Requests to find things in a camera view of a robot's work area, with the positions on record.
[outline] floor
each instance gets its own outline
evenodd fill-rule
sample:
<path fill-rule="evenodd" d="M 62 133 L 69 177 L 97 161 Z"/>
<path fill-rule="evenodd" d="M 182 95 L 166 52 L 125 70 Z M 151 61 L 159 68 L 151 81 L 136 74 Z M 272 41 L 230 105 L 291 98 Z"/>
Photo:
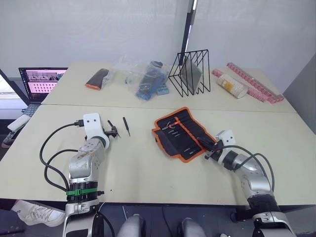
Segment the floor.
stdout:
<path fill-rule="evenodd" d="M 6 152 L 0 148 L 0 161 Z M 126 216 L 132 216 L 135 213 L 140 214 L 146 220 L 147 237 L 169 237 L 168 226 L 172 231 L 172 236 L 176 236 L 177 226 L 184 218 L 190 217 L 197 221 L 205 230 L 208 237 L 217 237 L 219 233 L 226 233 L 231 237 L 251 237 L 254 229 L 252 221 L 233 223 L 230 220 L 230 214 L 234 208 L 227 206 L 164 206 L 161 205 L 125 205 Z M 112 223 L 117 234 L 121 225 L 125 221 L 125 215 L 121 204 L 105 204 L 101 212 Z M 316 236 L 316 206 L 297 209 L 287 212 L 287 218 L 298 234 L 298 237 Z M 27 226 L 22 222 L 13 211 L 0 210 L 0 235 L 7 231 L 25 230 L 23 234 L 13 234 L 6 236 L 16 237 L 61 237 L 62 228 L 48 227 L 44 224 Z M 108 227 L 105 227 L 105 236 L 111 236 Z"/>

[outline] small plastic container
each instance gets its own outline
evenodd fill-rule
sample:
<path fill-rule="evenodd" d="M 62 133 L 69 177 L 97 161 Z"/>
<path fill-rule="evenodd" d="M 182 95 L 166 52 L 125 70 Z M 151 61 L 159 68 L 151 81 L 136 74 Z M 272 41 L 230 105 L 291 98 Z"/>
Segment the small plastic container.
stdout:
<path fill-rule="evenodd" d="M 218 69 L 212 71 L 212 74 L 217 76 L 217 84 L 231 93 L 237 99 L 243 97 L 246 93 L 248 88 L 241 84 L 239 81 L 232 78 L 230 75 L 223 74 Z"/>

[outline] tabletop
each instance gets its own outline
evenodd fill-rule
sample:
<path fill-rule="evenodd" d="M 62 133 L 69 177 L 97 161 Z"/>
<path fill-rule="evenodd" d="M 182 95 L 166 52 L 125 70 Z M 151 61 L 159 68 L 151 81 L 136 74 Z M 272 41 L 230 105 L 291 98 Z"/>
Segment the tabletop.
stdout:
<path fill-rule="evenodd" d="M 0 162 L 2 198 L 66 201 L 61 190 L 46 183 L 39 152 L 44 140 L 57 128 L 99 113 L 105 129 L 109 119 L 121 138 L 110 138 L 100 166 L 99 197 L 106 202 L 247 204 L 240 181 L 233 172 L 203 155 L 189 163 L 168 157 L 151 132 L 154 121 L 172 109 L 41 105 Z M 191 109 L 193 117 L 216 135 L 231 129 L 237 145 L 260 152 L 270 161 L 276 179 L 279 205 L 316 204 L 316 136 L 296 113 L 204 111 Z M 122 117 L 126 117 L 128 137 Z M 68 127 L 47 143 L 47 161 L 62 149 L 84 144 L 84 128 Z M 68 162 L 75 153 L 61 154 L 52 165 L 68 176 Z M 269 170 L 262 161 L 268 176 Z M 48 176 L 62 185 L 62 179 Z"/>
<path fill-rule="evenodd" d="M 295 113 L 289 102 L 283 101 L 270 104 L 246 95 L 236 99 L 222 87 L 216 84 L 216 77 L 210 76 L 211 92 L 205 90 L 204 94 L 184 96 L 181 98 L 178 91 L 168 80 L 167 86 L 170 93 L 167 95 L 155 95 L 149 101 L 144 101 L 135 96 L 135 92 L 125 84 L 126 74 L 117 71 L 113 82 L 107 84 L 102 90 L 94 90 L 85 86 L 85 83 L 100 69 L 111 71 L 113 64 L 97 62 L 73 63 L 55 88 L 49 93 L 42 104 L 47 105 L 85 105 L 85 106 L 109 106 L 126 108 L 149 109 L 178 109 L 187 106 L 195 110 L 221 110 L 221 111 L 259 111 L 259 112 L 287 112 Z M 244 81 L 240 76 L 228 67 L 218 68 L 224 73 Z M 245 69 L 255 76 L 257 80 L 279 94 L 277 88 L 269 81 L 260 69 Z"/>

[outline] shoe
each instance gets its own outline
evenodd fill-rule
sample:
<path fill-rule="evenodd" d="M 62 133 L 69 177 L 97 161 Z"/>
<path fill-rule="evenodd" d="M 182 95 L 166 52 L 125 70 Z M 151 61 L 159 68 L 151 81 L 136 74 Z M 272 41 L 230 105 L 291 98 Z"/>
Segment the shoe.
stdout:
<path fill-rule="evenodd" d="M 19 200 L 12 208 L 28 226 L 43 223 L 49 227 L 59 226 L 65 221 L 65 213 Z"/>

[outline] laptop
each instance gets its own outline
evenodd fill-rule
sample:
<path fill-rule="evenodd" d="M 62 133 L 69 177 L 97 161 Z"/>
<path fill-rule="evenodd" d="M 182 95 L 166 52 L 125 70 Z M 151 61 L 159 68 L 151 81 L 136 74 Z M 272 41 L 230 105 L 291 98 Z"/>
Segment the laptop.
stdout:
<path fill-rule="evenodd" d="M 32 116 L 68 68 L 19 68 L 29 105 L 23 114 Z"/>

